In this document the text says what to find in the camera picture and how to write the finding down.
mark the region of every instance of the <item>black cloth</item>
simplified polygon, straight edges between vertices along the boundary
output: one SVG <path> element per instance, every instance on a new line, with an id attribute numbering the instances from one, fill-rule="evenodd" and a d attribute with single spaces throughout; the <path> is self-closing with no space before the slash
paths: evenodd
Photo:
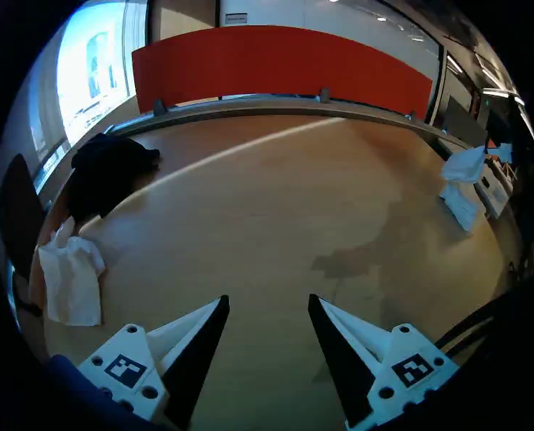
<path id="1" fill-rule="evenodd" d="M 157 170 L 159 150 L 133 139 L 95 135 L 72 158 L 67 208 L 76 222 L 105 217 L 133 190 L 134 180 Z"/>

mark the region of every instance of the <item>office chair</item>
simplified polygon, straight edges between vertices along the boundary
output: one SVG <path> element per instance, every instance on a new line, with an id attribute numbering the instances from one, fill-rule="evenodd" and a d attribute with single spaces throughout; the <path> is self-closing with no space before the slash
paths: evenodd
<path id="1" fill-rule="evenodd" d="M 34 189 L 26 160 L 21 154 L 13 158 L 0 187 L 0 234 L 15 273 L 29 281 L 32 257 L 45 212 Z M 17 281 L 12 279 L 16 305 L 36 317 L 42 310 L 18 295 Z"/>

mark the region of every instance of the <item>red wall panel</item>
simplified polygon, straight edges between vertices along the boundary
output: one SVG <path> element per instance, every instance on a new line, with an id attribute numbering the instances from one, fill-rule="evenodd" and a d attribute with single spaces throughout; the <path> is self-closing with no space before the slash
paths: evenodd
<path id="1" fill-rule="evenodd" d="M 400 60 L 332 34 L 280 26 L 221 27 L 134 51 L 139 110 L 243 93 L 316 95 L 424 119 L 431 80 Z"/>

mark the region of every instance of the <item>white cloth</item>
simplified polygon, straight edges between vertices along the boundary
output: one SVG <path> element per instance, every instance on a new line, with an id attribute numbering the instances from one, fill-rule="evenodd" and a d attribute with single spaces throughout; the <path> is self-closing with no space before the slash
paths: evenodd
<path id="1" fill-rule="evenodd" d="M 500 144 L 498 148 L 489 148 L 488 154 L 498 156 L 502 163 L 512 163 L 512 144 Z"/>
<path id="2" fill-rule="evenodd" d="M 441 175 L 448 181 L 474 184 L 480 178 L 485 157 L 484 147 L 475 147 L 454 153 L 442 167 Z"/>
<path id="3" fill-rule="evenodd" d="M 47 314 L 65 325 L 100 325 L 98 276 L 106 266 L 94 243 L 70 237 L 74 226 L 74 219 L 68 218 L 51 242 L 38 248 L 46 281 Z"/>
<path id="4" fill-rule="evenodd" d="M 439 196 L 444 199 L 460 226 L 466 232 L 472 232 L 484 214 L 484 205 L 473 186 L 463 182 L 448 182 Z"/>

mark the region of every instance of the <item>desk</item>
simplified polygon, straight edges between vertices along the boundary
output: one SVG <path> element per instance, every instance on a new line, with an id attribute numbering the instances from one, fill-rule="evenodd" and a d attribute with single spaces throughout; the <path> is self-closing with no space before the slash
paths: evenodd
<path id="1" fill-rule="evenodd" d="M 108 267 L 103 324 L 46 320 L 47 347 L 79 363 L 126 323 L 151 330 L 229 295 L 193 430 L 344 429 L 309 293 L 432 340 L 493 297 L 496 239 L 486 221 L 461 230 L 438 198 L 443 161 L 410 130 L 248 116 L 134 138 L 161 151 L 157 178 L 80 231 Z"/>

